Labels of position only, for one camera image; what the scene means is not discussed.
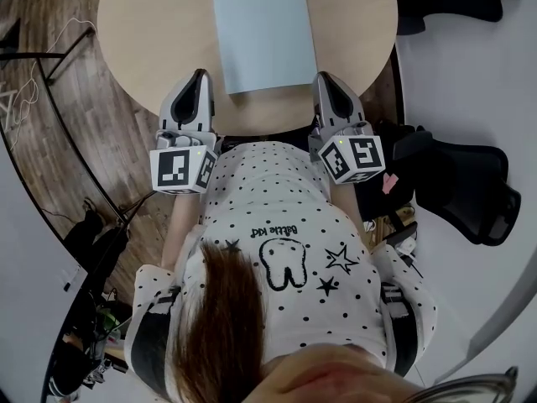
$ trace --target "black chair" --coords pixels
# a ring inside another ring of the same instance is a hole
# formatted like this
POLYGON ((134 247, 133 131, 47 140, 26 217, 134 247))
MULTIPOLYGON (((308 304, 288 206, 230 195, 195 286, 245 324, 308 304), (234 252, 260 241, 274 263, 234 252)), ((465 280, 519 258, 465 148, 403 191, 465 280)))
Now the black chair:
POLYGON ((508 159, 501 149, 433 140, 417 169, 418 205, 470 242, 498 246, 513 230, 521 196, 507 185, 508 159))

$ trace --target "woman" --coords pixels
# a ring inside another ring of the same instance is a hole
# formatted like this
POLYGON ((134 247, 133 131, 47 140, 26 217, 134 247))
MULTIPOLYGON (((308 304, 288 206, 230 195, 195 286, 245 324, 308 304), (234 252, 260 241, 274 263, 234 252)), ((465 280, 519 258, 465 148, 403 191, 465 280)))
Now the woman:
POLYGON ((436 308, 363 233, 353 187, 306 152, 226 152, 201 199, 176 197, 162 267, 137 273, 128 364, 171 401, 403 401, 417 389, 385 369, 381 270, 421 310, 418 357, 436 308))

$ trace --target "table top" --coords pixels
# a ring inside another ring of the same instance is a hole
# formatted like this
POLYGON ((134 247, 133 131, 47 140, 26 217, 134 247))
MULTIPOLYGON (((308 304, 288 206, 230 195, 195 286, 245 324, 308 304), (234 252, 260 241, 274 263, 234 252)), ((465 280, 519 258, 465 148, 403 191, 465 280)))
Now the table top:
MULTIPOLYGON (((397 0, 307 3, 318 70, 361 95, 394 46, 397 0)), ((156 115, 177 81, 203 68, 213 81, 219 134, 282 133, 313 119, 309 85, 226 94, 212 0, 100 0, 97 29, 119 85, 156 115)))

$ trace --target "black strap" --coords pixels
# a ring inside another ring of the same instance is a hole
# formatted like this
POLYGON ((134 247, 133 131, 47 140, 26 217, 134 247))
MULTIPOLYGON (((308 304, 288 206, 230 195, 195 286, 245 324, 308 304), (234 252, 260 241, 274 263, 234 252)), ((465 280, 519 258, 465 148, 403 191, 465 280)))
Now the black strap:
POLYGON ((406 308, 404 316, 397 315, 397 317, 394 317, 392 311, 390 311, 395 348, 397 350, 394 372, 404 377, 414 365, 418 355, 418 329, 414 310, 404 298, 404 293, 401 289, 391 282, 382 283, 381 297, 389 311, 390 304, 393 303, 402 303, 406 308))

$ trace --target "tooth graphic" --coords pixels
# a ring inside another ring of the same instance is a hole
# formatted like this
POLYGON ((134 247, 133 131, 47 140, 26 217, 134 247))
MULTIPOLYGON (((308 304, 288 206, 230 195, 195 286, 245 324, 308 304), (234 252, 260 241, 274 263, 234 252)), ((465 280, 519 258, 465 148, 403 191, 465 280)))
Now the tooth graphic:
POLYGON ((304 245, 292 238, 271 238, 259 248, 259 258, 267 270, 268 286, 282 291, 288 283, 301 288, 308 280, 305 273, 304 245))

